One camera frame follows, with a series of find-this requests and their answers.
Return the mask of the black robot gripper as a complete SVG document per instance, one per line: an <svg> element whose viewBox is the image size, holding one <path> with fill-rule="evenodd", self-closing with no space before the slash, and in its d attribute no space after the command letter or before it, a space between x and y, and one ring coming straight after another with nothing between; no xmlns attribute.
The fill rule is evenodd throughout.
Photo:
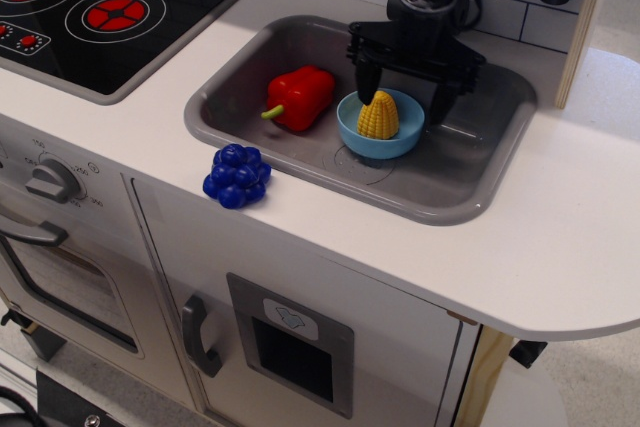
<svg viewBox="0 0 640 427"><path fill-rule="evenodd" d="M347 57L355 66L359 100L372 102L385 70L427 80L437 86L429 124L440 125L458 97L474 90L485 63L457 39L481 13L480 0L388 0L386 21L351 23Z"/></svg>

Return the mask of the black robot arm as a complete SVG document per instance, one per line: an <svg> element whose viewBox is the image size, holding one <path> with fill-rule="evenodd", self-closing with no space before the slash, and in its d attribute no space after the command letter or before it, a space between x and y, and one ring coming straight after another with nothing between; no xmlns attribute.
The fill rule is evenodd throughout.
<svg viewBox="0 0 640 427"><path fill-rule="evenodd" d="M435 85L427 118L441 124L471 93L485 58L456 36L467 29L469 0L388 0L387 19L353 22L347 57L360 101L371 103L385 70Z"/></svg>

